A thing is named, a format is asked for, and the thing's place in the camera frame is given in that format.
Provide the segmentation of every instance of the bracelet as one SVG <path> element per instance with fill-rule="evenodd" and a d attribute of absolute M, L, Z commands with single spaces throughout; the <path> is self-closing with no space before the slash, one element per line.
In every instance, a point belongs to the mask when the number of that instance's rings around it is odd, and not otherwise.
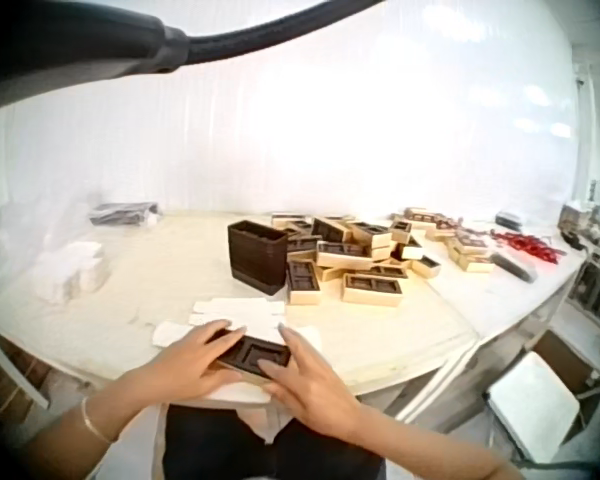
<path fill-rule="evenodd" d="M 87 415 L 87 397 L 84 397 L 82 399 L 82 403 L 80 404 L 80 410 L 82 411 L 82 420 L 84 421 L 84 424 L 87 426 L 87 428 L 91 431 L 91 433 L 93 433 L 96 437 L 98 437 L 106 444 L 112 445 L 113 442 L 107 437 L 105 437 L 102 433 L 100 433 L 100 431 L 93 425 L 93 423 L 91 423 L 91 420 Z"/>

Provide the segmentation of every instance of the black pants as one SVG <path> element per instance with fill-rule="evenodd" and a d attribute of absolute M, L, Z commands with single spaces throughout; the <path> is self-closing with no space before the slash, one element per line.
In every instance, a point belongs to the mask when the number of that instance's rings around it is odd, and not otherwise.
<path fill-rule="evenodd" d="M 170 406 L 163 458 L 166 480 L 376 480 L 384 460 L 292 420 L 272 445 L 233 410 Z"/>

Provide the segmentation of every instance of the white backdrop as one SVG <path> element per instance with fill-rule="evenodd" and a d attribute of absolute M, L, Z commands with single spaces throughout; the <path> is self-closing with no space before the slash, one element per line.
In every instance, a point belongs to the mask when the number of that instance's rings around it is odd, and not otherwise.
<path fill-rule="evenodd" d="M 310 0 L 102 2 L 189 34 Z M 541 0 L 390 0 L 287 44 L 0 110 L 0 207 L 99 198 L 163 208 L 554 223 L 577 157 L 571 47 Z"/>

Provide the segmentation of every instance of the white table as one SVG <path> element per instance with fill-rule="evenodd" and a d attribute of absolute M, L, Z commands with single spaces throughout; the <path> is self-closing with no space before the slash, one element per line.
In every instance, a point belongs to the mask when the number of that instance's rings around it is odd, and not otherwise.
<path fill-rule="evenodd" d="M 111 259 L 107 283 L 66 306 L 51 306 L 34 296 L 25 273 L 0 293 L 0 334 L 71 375 L 96 384 L 115 379 L 156 355 L 155 325 L 186 323 L 195 301 L 263 296 L 230 273 L 226 227 L 244 218 L 191 214 L 167 216 L 153 229 L 98 228 L 91 238 L 105 245 Z M 541 278 L 527 285 L 503 271 L 464 274 L 445 260 L 440 244 L 424 243 L 440 253 L 442 272 L 431 282 L 412 275 L 399 308 L 343 303 L 336 280 L 324 285 L 320 306 L 289 306 L 286 313 L 291 325 L 318 328 L 323 353 L 356 394 L 439 369 L 403 411 L 405 420 L 462 371 L 485 339 L 540 305 L 580 262 L 570 254 L 559 267 L 542 266 Z M 283 290 L 273 298 L 284 296 Z M 227 387 L 207 403 L 244 407 L 268 400 L 257 387 L 239 397 Z"/>

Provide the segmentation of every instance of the hand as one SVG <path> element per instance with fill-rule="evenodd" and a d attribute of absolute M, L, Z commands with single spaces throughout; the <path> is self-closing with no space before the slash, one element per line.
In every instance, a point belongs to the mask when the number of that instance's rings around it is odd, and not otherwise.
<path fill-rule="evenodd" d="M 151 362 L 132 371 L 137 396 L 146 405 L 169 403 L 202 397 L 221 385 L 239 382 L 239 372 L 207 370 L 244 335 L 245 329 L 241 328 L 207 343 L 214 333 L 230 324 L 227 320 L 215 320 L 196 327 Z"/>
<path fill-rule="evenodd" d="M 298 333 L 280 326 L 296 365 L 281 367 L 268 360 L 258 365 L 271 377 L 262 388 L 285 405 L 307 427 L 351 442 L 362 407 L 320 354 Z"/>

